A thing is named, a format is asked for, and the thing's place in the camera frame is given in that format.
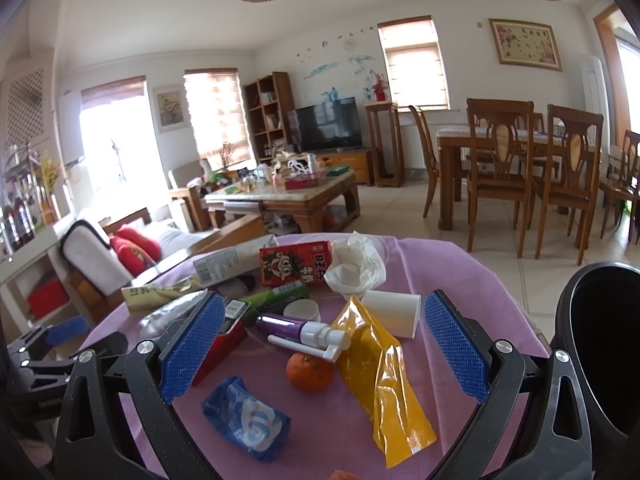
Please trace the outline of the orange mandarin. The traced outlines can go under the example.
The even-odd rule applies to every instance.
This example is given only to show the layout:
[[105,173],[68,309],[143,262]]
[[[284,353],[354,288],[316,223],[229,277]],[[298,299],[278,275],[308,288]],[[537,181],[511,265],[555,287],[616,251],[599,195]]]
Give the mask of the orange mandarin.
[[335,365],[315,356],[294,353],[288,359],[285,371],[294,388],[306,393],[320,393],[332,384]]

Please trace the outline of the wooden sofa white cushions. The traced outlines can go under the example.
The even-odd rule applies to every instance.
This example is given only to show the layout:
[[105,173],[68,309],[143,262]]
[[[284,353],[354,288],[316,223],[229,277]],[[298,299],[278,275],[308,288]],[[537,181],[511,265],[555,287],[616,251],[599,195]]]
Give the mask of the wooden sofa white cushions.
[[178,264],[265,234],[262,218],[245,216],[210,232],[189,233],[151,219],[140,209],[108,226],[75,221],[60,241],[70,287],[96,320],[122,303],[122,289],[163,278]]

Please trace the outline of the yellow plastic bag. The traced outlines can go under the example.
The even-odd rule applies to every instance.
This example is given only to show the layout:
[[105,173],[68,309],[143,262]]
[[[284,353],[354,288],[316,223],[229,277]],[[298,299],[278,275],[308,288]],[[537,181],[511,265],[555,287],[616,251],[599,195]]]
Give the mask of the yellow plastic bag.
[[408,381],[400,342],[355,296],[332,323],[350,337],[336,361],[338,374],[366,412],[372,438],[393,468],[437,441]]

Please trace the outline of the tall wooden plant stand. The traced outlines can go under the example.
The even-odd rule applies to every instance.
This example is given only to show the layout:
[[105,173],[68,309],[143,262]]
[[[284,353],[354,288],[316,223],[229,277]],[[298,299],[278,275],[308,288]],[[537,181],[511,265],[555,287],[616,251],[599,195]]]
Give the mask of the tall wooden plant stand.
[[385,101],[363,105],[366,112],[375,185],[401,188],[405,183],[404,147],[398,106]]

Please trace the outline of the purple spray bottle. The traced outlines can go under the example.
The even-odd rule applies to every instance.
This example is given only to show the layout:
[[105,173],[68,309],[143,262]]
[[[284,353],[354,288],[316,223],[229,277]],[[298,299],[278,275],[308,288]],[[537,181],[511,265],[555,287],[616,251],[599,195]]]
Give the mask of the purple spray bottle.
[[322,322],[262,314],[256,320],[256,327],[270,344],[331,363],[352,345],[349,333]]

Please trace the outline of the beige green snack wrapper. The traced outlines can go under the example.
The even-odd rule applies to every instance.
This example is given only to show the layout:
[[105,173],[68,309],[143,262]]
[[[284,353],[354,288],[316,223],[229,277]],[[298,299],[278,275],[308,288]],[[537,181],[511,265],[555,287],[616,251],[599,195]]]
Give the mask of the beige green snack wrapper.
[[175,285],[146,284],[123,287],[120,291],[128,311],[131,314],[139,314],[155,311],[172,300],[191,292],[198,292],[202,288],[201,280],[196,275],[192,275],[178,281]]

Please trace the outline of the white printed paper box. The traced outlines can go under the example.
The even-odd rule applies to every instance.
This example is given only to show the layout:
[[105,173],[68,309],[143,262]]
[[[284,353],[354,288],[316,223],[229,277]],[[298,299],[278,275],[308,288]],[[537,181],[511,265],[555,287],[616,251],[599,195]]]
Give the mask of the white printed paper box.
[[193,263],[194,270],[204,287],[218,285],[258,269],[262,248],[277,246],[277,239],[273,234],[264,235],[199,258]]

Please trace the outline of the white paper cup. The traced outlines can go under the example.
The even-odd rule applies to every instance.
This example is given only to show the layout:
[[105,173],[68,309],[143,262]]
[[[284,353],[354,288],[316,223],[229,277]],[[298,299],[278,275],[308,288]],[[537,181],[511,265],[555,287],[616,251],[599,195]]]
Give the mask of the white paper cup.
[[403,292],[369,290],[362,304],[390,334],[396,338],[413,339],[420,321],[420,295]]

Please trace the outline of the black trash bin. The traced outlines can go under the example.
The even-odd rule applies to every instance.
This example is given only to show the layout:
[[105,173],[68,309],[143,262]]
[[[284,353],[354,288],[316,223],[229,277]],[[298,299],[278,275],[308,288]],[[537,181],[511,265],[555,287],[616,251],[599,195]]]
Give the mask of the black trash bin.
[[597,479],[639,477],[639,270],[598,262],[563,288],[552,349],[568,352],[582,388]]

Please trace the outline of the blue tissue packet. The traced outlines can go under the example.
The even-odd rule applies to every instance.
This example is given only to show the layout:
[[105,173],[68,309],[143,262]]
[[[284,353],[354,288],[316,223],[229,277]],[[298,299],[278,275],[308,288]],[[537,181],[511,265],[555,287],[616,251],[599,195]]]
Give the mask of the blue tissue packet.
[[221,437],[264,464],[278,457],[291,431],[292,418],[253,396],[240,376],[224,378],[201,410]]

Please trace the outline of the green gum tin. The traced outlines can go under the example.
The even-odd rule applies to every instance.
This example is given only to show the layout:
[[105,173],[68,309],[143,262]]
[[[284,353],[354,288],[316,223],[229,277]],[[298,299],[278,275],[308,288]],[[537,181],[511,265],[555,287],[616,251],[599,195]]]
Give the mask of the green gum tin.
[[266,289],[253,296],[244,298],[248,304],[243,320],[253,323],[258,315],[263,313],[282,314],[284,308],[291,302],[299,299],[308,299],[309,289],[302,281],[295,281],[285,285]]

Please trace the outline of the wooden bookshelf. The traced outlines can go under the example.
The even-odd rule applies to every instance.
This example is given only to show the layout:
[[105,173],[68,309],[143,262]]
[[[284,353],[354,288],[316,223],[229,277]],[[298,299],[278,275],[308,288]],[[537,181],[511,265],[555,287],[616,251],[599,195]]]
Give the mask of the wooden bookshelf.
[[272,72],[243,87],[250,140],[258,164],[265,164],[279,146],[292,145],[290,114],[295,110],[290,77]]

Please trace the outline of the red box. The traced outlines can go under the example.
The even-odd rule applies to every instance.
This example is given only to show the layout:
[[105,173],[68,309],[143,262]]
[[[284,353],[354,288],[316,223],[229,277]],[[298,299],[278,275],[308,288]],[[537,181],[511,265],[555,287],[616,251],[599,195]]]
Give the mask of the red box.
[[249,307],[250,304],[243,300],[224,300],[224,322],[194,376],[192,385],[197,386],[246,338],[247,332],[242,318]]

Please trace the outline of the white plastic bag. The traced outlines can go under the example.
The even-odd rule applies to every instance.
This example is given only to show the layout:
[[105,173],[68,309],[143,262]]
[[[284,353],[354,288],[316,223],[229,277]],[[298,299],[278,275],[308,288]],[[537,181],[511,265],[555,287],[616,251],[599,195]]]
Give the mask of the white plastic bag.
[[324,281],[332,292],[361,298],[387,280],[387,249],[382,238],[358,232],[332,240]]

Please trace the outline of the red milk carton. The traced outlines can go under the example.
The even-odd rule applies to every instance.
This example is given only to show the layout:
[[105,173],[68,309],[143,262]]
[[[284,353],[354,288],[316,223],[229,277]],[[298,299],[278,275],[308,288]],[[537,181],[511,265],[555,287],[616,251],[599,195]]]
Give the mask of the red milk carton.
[[262,286],[279,287],[296,281],[321,284],[332,263],[330,243],[318,242],[265,247],[259,251]]

